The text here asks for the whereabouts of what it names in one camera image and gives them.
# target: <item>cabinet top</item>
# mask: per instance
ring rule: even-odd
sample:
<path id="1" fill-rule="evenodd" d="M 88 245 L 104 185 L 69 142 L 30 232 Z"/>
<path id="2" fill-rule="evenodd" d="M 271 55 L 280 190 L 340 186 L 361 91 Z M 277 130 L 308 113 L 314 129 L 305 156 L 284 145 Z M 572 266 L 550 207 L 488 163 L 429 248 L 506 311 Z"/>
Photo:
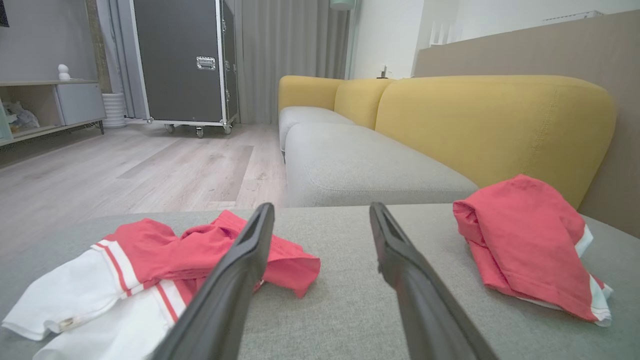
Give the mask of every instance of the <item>cabinet top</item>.
<path id="1" fill-rule="evenodd" d="M 58 85 L 58 84 L 92 84 L 97 80 L 44 80 L 44 81 L 0 81 L 2 86 L 32 86 L 32 85 Z"/>

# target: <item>sofa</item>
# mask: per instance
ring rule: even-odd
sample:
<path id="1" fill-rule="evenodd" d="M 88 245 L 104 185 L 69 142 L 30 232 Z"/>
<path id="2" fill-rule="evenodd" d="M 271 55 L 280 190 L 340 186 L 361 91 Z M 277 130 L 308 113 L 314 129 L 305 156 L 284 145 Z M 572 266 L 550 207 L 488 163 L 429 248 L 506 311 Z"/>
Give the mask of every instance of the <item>sofa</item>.
<path id="1" fill-rule="evenodd" d="M 606 90 L 563 76 L 285 76 L 278 107 L 292 207 L 452 202 L 525 174 L 577 208 L 616 123 Z"/>
<path id="2" fill-rule="evenodd" d="M 499 359 L 633 359 L 640 354 L 640 239 L 585 218 L 594 242 L 582 257 L 614 289 L 613 323 L 601 328 L 483 286 L 451 204 L 388 207 Z M 233 210 L 249 218 L 252 209 Z M 219 211 L 98 218 L 51 234 L 0 262 L 0 318 L 29 283 L 74 259 L 118 226 L 149 217 L 177 234 Z M 322 261 L 302 299 L 263 285 L 252 298 L 238 359 L 409 359 L 396 293 L 378 273 L 367 206 L 277 209 L 273 232 Z M 52 336 L 31 341 L 0 328 L 0 359 L 31 359 Z"/>

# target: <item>white sleeve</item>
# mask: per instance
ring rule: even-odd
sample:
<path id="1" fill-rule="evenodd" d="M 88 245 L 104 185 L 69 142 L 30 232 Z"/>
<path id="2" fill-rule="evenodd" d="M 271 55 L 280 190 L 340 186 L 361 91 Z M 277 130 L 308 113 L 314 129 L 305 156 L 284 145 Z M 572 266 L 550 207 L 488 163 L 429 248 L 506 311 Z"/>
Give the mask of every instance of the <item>white sleeve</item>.
<path id="1" fill-rule="evenodd" d="M 2 326 L 40 341 L 49 331 L 72 329 L 113 307 L 122 292 L 115 284 L 104 256 L 87 250 L 29 285 Z"/>
<path id="2" fill-rule="evenodd" d="M 121 300 L 99 318 L 58 335 L 33 360 L 141 360 L 155 350 L 172 326 L 154 286 Z"/>

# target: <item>white figurine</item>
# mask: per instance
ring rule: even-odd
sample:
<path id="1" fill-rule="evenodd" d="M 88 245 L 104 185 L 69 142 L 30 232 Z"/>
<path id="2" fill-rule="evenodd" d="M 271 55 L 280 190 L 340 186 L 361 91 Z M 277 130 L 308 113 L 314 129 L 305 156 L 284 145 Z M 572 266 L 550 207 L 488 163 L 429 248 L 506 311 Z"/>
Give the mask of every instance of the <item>white figurine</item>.
<path id="1" fill-rule="evenodd" d="M 65 64 L 58 65 L 58 79 L 71 80 L 71 75 L 69 75 L 69 67 Z"/>

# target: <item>floor plank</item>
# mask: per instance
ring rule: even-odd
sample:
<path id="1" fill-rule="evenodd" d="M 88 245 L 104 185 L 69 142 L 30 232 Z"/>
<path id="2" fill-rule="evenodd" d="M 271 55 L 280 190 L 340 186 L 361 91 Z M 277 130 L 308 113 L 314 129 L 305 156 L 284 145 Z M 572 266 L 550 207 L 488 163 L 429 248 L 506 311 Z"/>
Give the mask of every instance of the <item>floor plank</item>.
<path id="1" fill-rule="evenodd" d="M 40 140 L 0 147 L 0 261 L 90 218 L 286 206 L 275 126 L 207 127 L 198 139 L 134 121 Z"/>

